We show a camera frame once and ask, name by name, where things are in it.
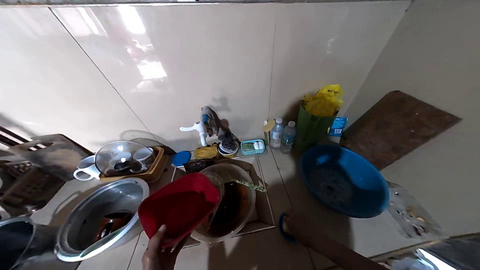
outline blue plastic basin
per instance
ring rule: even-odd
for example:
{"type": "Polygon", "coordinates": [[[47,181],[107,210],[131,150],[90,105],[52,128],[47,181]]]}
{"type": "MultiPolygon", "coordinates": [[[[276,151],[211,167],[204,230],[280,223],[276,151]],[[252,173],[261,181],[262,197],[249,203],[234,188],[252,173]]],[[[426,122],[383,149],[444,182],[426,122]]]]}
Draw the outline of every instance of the blue plastic basin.
{"type": "Polygon", "coordinates": [[[300,159],[300,171],[313,196],[341,214],[371,218],[388,206],[385,178],[370,162],[346,148],[310,148],[300,159]]]}

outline small blue box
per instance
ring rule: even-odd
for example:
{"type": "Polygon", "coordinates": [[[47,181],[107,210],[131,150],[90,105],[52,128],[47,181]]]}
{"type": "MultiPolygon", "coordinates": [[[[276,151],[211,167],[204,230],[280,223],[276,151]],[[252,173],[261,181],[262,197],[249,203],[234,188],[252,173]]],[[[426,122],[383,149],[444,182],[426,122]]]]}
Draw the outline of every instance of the small blue box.
{"type": "Polygon", "coordinates": [[[347,119],[347,117],[336,117],[332,125],[328,128],[328,134],[330,136],[340,137],[345,125],[347,125],[347,119]]]}

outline green container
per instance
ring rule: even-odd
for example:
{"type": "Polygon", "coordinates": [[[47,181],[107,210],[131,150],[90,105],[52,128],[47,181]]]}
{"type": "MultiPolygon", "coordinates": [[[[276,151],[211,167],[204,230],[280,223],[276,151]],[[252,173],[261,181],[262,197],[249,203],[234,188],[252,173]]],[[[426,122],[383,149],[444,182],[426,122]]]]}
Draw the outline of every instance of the green container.
{"type": "Polygon", "coordinates": [[[300,104],[299,117],[297,119],[297,134],[293,146],[303,151],[308,147],[316,145],[327,136],[327,130],[335,120],[334,116],[320,117],[307,112],[300,104]]]}

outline white tiled wall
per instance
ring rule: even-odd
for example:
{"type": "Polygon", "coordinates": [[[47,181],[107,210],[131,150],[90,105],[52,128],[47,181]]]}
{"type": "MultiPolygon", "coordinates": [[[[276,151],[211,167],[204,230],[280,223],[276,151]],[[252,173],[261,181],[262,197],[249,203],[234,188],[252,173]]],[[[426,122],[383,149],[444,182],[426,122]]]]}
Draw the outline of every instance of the white tiled wall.
{"type": "Polygon", "coordinates": [[[447,235],[480,231],[479,13],[476,0],[414,1],[346,112],[353,122],[400,90],[462,118],[382,170],[447,235]]]}
{"type": "Polygon", "coordinates": [[[240,139],[261,136],[268,116],[271,4],[107,6],[54,12],[156,138],[200,145],[210,105],[240,139]]]}
{"type": "Polygon", "coordinates": [[[198,134],[179,127],[205,105],[241,140],[261,137],[265,119],[324,84],[343,86],[346,108],[408,4],[2,9],[2,102],[16,102],[0,113],[14,130],[92,150],[151,135],[196,148],[198,134]]]}
{"type": "Polygon", "coordinates": [[[0,8],[0,40],[0,125],[92,151],[150,136],[48,8],[0,8]]]}
{"type": "Polygon", "coordinates": [[[300,99],[340,84],[355,97],[410,1],[275,5],[269,117],[296,121],[300,99]]]}

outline brown liquid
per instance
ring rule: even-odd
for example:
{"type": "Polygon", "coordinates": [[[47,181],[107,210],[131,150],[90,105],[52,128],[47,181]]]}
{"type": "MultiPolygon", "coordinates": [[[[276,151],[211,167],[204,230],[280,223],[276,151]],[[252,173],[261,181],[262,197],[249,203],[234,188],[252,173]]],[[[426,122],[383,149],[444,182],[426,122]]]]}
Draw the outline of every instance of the brown liquid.
{"type": "Polygon", "coordinates": [[[247,187],[235,182],[225,183],[224,187],[225,194],[208,230],[208,234],[214,237],[232,232],[247,215],[247,187]]]}

